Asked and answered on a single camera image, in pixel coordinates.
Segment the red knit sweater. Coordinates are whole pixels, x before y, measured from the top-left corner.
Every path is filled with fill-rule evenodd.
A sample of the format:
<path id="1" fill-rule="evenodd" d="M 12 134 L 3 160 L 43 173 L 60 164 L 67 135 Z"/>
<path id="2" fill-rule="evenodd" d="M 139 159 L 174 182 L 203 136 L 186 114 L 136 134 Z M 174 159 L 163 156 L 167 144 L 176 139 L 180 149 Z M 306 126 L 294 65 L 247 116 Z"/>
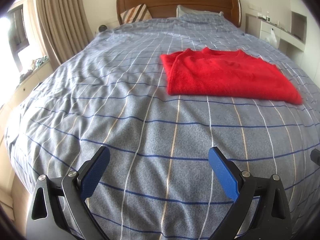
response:
<path id="1" fill-rule="evenodd" d="M 301 105 L 294 85 L 274 64 L 242 50 L 186 49 L 160 56 L 169 95 L 210 95 Z"/>

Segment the white built-in desk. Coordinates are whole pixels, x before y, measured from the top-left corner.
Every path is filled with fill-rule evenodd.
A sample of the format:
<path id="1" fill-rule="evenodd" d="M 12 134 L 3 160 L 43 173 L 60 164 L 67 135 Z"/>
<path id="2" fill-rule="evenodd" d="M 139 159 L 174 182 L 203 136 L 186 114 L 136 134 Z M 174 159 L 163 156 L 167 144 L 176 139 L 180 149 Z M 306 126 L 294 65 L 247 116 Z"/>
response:
<path id="1" fill-rule="evenodd" d="M 277 37 L 278 50 L 287 55 L 297 65 L 300 65 L 305 50 L 305 43 L 302 40 L 273 23 L 259 19 L 257 16 L 246 14 L 246 33 L 266 42 L 265 37 L 272 28 Z"/>

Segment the white plastic bag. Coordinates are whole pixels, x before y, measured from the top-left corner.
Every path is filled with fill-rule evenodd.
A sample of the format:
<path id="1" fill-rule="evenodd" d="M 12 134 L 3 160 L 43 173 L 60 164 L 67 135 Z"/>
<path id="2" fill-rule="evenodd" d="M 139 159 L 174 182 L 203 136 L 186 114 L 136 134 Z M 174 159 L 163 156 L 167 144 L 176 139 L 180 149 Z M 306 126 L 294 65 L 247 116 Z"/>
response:
<path id="1" fill-rule="evenodd" d="M 266 35 L 265 40 L 268 44 L 278 49 L 278 41 L 274 29 L 272 28 L 270 32 Z"/>

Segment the clutter on window sill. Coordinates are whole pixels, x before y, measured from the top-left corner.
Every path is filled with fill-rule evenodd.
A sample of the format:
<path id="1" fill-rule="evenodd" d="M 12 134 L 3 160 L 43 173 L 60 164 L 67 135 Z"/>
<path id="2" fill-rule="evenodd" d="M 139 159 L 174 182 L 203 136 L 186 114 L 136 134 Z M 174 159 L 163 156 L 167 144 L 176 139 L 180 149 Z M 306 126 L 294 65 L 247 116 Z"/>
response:
<path id="1" fill-rule="evenodd" d="M 49 57 L 47 55 L 35 59 L 31 63 L 31 68 L 28 69 L 26 72 L 23 72 L 20 75 L 20 83 L 22 83 L 28 76 L 30 76 L 35 70 L 40 68 L 43 64 L 47 63 L 49 61 Z"/>

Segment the beige pleated curtain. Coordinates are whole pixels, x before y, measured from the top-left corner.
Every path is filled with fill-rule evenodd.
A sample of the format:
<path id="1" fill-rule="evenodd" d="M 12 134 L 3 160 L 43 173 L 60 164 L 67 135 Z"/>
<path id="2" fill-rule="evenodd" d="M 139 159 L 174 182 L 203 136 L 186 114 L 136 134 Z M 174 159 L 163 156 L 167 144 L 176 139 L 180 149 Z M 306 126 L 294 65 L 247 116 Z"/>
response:
<path id="1" fill-rule="evenodd" d="M 44 47 L 54 69 L 93 40 L 82 0 L 36 0 L 36 11 Z"/>

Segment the white bed pillow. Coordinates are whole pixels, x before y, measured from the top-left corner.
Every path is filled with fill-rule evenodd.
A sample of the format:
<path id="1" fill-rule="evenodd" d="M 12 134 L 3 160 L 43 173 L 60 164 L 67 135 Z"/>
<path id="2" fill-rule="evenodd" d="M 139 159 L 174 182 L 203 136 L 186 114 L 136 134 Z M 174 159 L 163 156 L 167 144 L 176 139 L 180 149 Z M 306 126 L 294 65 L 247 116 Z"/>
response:
<path id="1" fill-rule="evenodd" d="M 212 12 L 212 11 L 202 11 L 202 10 L 195 10 L 195 9 L 190 9 L 188 7 L 184 7 L 182 5 L 178 5 L 176 8 L 176 17 L 181 17 L 185 14 L 194 14 L 194 15 L 200 15 L 200 14 L 209 14 L 209 15 L 218 15 L 222 16 L 224 13 L 221 12 Z"/>

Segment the small white round fan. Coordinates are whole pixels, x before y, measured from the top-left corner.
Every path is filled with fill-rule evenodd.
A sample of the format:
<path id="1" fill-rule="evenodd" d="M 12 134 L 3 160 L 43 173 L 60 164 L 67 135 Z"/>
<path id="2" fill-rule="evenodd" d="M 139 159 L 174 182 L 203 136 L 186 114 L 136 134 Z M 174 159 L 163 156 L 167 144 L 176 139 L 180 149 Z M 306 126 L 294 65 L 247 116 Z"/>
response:
<path id="1" fill-rule="evenodd" d="M 108 27 L 104 24 L 100 25 L 98 28 L 99 33 L 102 33 L 104 31 L 107 31 Z"/>

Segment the brown wooden headboard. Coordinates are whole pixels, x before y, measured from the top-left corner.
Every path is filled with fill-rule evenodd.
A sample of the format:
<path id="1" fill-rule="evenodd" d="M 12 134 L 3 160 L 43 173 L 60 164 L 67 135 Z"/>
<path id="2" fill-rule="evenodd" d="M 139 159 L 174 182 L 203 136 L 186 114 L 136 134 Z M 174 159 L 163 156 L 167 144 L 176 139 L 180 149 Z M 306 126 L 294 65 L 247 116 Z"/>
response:
<path id="1" fill-rule="evenodd" d="M 178 5 L 201 11 L 223 12 L 224 18 L 236 27 L 241 27 L 240 0 L 117 0 L 116 9 L 120 25 L 123 24 L 121 13 L 139 4 L 145 4 L 153 18 L 176 16 Z"/>

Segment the striped throw pillow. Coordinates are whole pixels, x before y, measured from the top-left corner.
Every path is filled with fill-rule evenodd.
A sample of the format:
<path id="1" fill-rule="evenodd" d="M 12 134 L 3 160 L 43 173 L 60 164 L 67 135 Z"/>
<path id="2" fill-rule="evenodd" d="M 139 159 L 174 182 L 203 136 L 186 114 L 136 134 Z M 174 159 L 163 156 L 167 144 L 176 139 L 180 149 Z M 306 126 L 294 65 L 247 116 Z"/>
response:
<path id="1" fill-rule="evenodd" d="M 123 24 L 141 22 L 152 19 L 152 16 L 148 10 L 146 4 L 140 4 L 136 7 L 132 7 L 129 10 L 121 13 L 121 21 Z"/>

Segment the window with dark frame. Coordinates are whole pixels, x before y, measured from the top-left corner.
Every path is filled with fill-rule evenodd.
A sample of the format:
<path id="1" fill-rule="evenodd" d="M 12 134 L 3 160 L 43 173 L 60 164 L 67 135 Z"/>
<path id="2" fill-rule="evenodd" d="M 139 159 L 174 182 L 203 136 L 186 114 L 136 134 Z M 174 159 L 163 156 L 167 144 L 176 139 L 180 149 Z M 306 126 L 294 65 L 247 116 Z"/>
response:
<path id="1" fill-rule="evenodd" d="M 18 53 L 29 46 L 29 41 L 24 25 L 23 5 L 18 5 L 17 7 L 9 10 L 7 13 L 7 17 L 10 21 L 8 37 L 11 53 L 18 71 L 21 72 L 23 67 Z"/>

